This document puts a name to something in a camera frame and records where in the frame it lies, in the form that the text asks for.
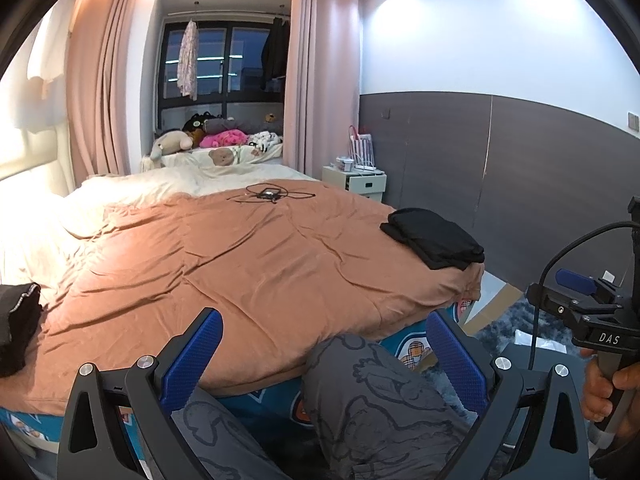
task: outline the drawer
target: drawer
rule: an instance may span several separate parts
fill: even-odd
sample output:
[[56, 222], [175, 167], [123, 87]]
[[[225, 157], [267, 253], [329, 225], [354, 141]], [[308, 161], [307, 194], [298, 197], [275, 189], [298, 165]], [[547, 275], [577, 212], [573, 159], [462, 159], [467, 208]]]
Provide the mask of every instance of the drawer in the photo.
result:
[[386, 187], [386, 175], [352, 176], [347, 189], [359, 195], [382, 193]]
[[372, 200], [375, 200], [376, 202], [382, 202], [382, 193], [369, 193], [366, 195], [361, 195], [365, 198], [370, 198]]

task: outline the blue gripper pad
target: blue gripper pad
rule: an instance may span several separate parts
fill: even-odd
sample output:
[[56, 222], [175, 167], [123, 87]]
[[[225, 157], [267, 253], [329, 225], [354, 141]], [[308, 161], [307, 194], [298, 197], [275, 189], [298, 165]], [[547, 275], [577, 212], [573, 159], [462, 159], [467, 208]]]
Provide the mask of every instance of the blue gripper pad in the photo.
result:
[[566, 269], [559, 269], [558, 272], [556, 272], [556, 283], [580, 292], [580, 294], [584, 294], [585, 296], [590, 296], [598, 291], [598, 287], [593, 278], [587, 278], [586, 276]]
[[482, 415], [489, 405], [486, 378], [442, 316], [435, 310], [427, 317], [429, 345], [463, 406]]
[[160, 404], [165, 413], [184, 408], [218, 348], [222, 332], [222, 316], [211, 309], [162, 377]]

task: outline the folded black clothes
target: folded black clothes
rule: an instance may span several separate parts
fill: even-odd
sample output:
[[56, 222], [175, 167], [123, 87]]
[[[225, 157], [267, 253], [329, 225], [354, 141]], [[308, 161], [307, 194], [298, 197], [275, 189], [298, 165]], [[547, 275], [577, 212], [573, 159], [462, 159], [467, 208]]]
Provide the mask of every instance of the folded black clothes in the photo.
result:
[[458, 224], [418, 207], [399, 209], [380, 224], [394, 240], [408, 245], [430, 269], [484, 263], [484, 248]]
[[37, 283], [0, 285], [0, 377], [24, 368], [24, 353], [41, 312]]

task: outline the window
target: window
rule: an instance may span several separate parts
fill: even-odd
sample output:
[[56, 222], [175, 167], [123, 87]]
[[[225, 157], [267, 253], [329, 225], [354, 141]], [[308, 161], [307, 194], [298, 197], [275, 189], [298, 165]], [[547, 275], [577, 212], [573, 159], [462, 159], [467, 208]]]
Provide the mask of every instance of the window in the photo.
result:
[[194, 114], [261, 121], [266, 114], [281, 117], [284, 82], [266, 82], [262, 89], [262, 50], [268, 23], [198, 22], [198, 98], [181, 96], [178, 56], [187, 23], [164, 28], [158, 76], [158, 129], [181, 128]]

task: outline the wall socket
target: wall socket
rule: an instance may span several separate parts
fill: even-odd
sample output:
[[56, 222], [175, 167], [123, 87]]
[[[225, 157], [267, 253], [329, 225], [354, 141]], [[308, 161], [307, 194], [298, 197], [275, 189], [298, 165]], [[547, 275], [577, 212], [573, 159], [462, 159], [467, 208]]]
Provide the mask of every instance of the wall socket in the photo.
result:
[[629, 127], [635, 132], [640, 132], [640, 117], [631, 112], [629, 112]]

